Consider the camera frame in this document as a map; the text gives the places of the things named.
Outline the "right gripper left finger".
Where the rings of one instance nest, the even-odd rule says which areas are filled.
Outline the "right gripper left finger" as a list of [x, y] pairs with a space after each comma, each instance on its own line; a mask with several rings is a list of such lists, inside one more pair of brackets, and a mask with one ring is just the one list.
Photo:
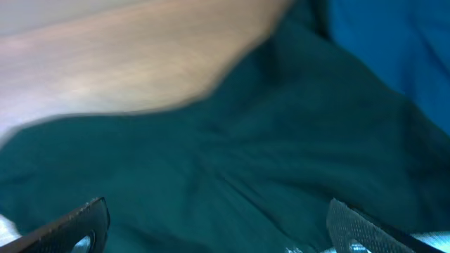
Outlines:
[[103, 253], [108, 239], [110, 213], [98, 197], [1, 247], [1, 253]]

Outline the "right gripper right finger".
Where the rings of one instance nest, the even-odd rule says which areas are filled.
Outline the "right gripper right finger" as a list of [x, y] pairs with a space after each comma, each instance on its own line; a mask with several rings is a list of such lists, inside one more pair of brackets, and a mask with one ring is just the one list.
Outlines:
[[333, 246], [326, 253], [445, 253], [446, 232], [409, 235], [333, 199], [326, 225]]

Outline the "black shorts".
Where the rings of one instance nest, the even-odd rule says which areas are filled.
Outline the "black shorts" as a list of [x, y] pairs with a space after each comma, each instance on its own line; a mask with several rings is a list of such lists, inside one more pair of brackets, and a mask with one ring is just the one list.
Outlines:
[[108, 252], [320, 252], [338, 199], [407, 233], [449, 229], [449, 137], [296, 1], [214, 92], [140, 115], [63, 117], [1, 148], [22, 234], [104, 197]]

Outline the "blue garment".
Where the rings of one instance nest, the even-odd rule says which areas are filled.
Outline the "blue garment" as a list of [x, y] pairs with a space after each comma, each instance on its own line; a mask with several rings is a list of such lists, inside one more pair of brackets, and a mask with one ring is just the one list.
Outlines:
[[449, 131], [449, 0], [331, 0], [331, 37]]

